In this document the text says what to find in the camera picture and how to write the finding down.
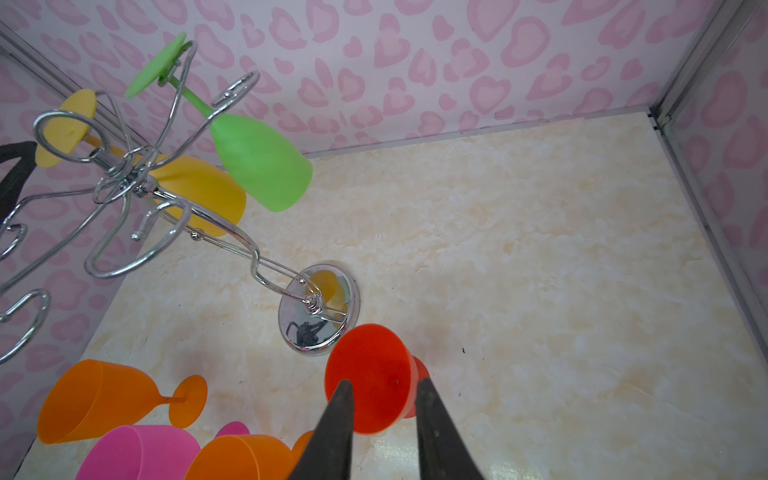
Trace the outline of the green wine glass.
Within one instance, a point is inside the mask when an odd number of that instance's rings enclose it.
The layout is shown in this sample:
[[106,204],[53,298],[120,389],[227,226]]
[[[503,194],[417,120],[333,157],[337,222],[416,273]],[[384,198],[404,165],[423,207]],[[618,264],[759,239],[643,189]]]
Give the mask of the green wine glass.
[[197,44],[184,33],[169,42],[131,81],[125,96],[132,98],[151,84],[170,83],[175,97],[158,140],[162,142],[172,126],[182,99],[203,116],[203,123],[169,156],[157,163],[165,166],[187,150],[209,130],[220,161],[237,185],[271,212],[282,212],[298,202],[309,188],[313,167],[308,159],[280,132],[255,118],[237,115],[231,108],[244,100],[261,79],[250,71],[229,85],[211,103],[202,101],[187,86]]

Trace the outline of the orange wine glass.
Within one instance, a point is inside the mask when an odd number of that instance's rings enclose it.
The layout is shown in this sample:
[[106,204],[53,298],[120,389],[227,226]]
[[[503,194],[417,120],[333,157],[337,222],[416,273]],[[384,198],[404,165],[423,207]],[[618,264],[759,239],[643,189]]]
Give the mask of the orange wine glass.
[[268,435],[226,435],[204,446],[185,479],[287,479],[314,431],[304,433],[289,448]]
[[173,427],[187,428],[201,415],[208,395],[200,375],[184,379],[170,396],[145,372],[121,364],[83,360],[70,368],[45,399],[37,424],[47,445],[99,438],[134,425],[166,405]]

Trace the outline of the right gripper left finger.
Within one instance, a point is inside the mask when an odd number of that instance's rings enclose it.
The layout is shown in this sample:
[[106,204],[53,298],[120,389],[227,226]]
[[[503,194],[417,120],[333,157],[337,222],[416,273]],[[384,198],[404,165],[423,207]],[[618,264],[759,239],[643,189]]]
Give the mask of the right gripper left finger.
[[288,476],[290,480],[351,478],[354,406],[353,385],[342,380]]

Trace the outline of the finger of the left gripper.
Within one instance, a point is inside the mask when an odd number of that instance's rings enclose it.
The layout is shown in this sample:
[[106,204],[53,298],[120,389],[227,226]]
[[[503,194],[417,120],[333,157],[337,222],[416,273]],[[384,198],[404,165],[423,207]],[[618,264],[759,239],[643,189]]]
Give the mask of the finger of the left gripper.
[[1,146],[1,162],[17,163],[1,180],[1,218],[5,219],[17,205],[25,183],[36,168],[35,141],[10,143]]

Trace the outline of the yellow wine glass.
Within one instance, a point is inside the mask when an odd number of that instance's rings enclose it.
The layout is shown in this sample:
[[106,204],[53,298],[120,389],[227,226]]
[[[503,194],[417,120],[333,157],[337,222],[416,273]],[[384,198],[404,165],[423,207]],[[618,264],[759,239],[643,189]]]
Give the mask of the yellow wine glass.
[[[93,119],[96,107],[96,93],[90,89],[81,89],[70,95],[58,109]],[[88,133],[89,129],[82,122],[56,118],[46,123],[44,135],[52,146],[72,154],[83,139],[93,147],[102,145],[100,139]],[[62,159],[38,146],[35,161],[42,168],[51,168]],[[235,225],[243,217],[246,192],[227,173],[203,160],[181,156],[172,163],[152,170],[149,175],[158,181],[160,187],[207,208]],[[215,238],[226,235],[221,228],[194,215],[188,225]]]

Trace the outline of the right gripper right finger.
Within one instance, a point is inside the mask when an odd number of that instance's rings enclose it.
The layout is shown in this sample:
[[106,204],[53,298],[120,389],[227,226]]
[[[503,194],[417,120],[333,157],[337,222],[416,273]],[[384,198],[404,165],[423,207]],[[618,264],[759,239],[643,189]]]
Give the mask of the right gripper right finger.
[[418,382],[415,406],[420,478],[482,480],[430,378]]

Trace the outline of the pink wine glass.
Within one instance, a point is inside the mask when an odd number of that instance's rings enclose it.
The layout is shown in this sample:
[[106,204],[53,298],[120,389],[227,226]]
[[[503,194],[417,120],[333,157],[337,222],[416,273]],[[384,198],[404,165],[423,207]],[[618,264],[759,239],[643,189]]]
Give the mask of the pink wine glass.
[[173,426],[121,426],[102,437],[80,466],[78,479],[183,479],[195,458],[214,453]]

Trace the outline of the red wine glass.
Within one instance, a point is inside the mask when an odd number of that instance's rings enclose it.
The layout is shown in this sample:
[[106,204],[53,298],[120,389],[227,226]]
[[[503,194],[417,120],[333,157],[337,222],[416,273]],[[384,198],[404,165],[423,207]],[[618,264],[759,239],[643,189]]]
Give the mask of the red wine glass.
[[364,324],[346,333],[330,353],[324,389],[331,397],[343,380],[354,395],[354,432],[374,435],[416,415],[416,391],[429,371],[390,329]]

